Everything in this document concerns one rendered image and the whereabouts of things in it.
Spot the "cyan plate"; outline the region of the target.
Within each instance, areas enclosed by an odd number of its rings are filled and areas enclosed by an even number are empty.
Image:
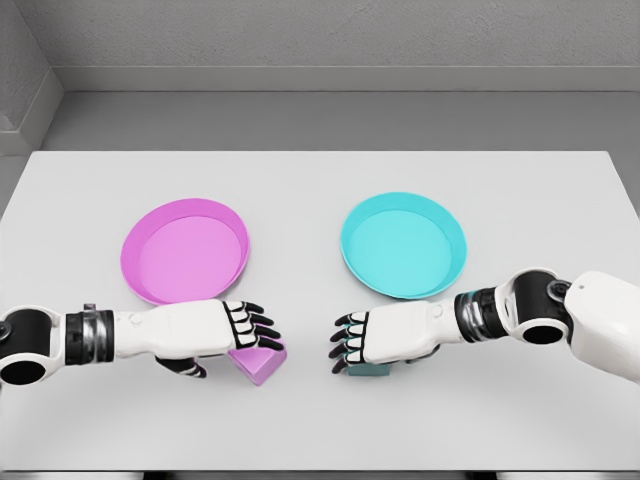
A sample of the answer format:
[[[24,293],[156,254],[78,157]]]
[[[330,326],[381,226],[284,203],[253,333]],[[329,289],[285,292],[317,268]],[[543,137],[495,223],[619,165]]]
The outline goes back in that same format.
[[[422,299],[446,290],[467,260],[466,236],[455,216],[409,192],[360,202],[346,216],[339,244],[355,278],[396,299]]]

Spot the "pink plate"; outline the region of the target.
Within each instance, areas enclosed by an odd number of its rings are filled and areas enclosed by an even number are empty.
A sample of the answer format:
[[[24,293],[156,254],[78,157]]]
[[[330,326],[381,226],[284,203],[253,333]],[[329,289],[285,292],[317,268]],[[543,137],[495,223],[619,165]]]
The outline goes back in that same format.
[[[154,305],[205,300],[236,282],[249,251],[249,231],[233,209],[209,199],[180,199],[136,222],[120,267],[129,288]]]

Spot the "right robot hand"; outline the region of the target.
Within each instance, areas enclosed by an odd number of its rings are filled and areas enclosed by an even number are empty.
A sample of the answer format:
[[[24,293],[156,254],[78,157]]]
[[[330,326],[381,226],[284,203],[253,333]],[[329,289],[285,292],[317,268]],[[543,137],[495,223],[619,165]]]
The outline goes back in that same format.
[[[335,321],[328,357],[334,374],[350,366],[413,361],[432,354],[443,342],[429,303],[412,301],[346,314]]]

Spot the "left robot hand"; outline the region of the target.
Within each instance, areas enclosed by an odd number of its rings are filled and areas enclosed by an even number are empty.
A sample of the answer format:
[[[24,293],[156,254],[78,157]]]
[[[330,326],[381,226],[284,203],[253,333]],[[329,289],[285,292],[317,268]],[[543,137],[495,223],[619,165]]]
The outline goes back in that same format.
[[[284,350],[274,321],[255,303],[193,301],[157,307],[150,315],[155,360],[179,375],[204,378],[207,371],[198,360],[232,350]]]

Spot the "pink block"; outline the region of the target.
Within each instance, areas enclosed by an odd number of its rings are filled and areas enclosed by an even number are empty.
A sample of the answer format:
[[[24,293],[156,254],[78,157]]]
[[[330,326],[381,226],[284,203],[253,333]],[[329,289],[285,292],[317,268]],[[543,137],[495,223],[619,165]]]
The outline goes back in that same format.
[[[276,339],[282,346],[281,350],[267,347],[252,347],[231,350],[227,357],[231,363],[243,373],[254,385],[264,384],[287,359],[286,343]]]

